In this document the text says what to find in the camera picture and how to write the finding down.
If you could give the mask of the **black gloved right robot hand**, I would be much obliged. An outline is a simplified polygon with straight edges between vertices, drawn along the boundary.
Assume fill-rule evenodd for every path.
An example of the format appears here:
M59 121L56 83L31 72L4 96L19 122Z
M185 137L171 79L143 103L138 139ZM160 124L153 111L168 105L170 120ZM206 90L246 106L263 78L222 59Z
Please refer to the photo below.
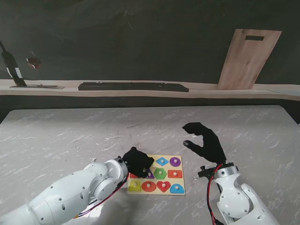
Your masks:
M205 158L207 161L222 164L226 161L223 148L220 144L218 136L208 127L200 122L191 122L182 127L188 134L202 136L203 146L199 146L190 140L185 140L183 145L200 157Z

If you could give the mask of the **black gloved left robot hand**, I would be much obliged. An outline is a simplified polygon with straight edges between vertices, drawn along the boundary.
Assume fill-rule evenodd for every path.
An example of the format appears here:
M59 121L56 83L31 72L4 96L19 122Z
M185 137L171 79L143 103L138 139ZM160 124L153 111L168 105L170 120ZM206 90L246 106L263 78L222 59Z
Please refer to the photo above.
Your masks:
M124 154L122 160L127 165L128 172L138 178L148 177L146 172L154 163L154 158L148 157L144 152L139 151L136 147L132 147Z

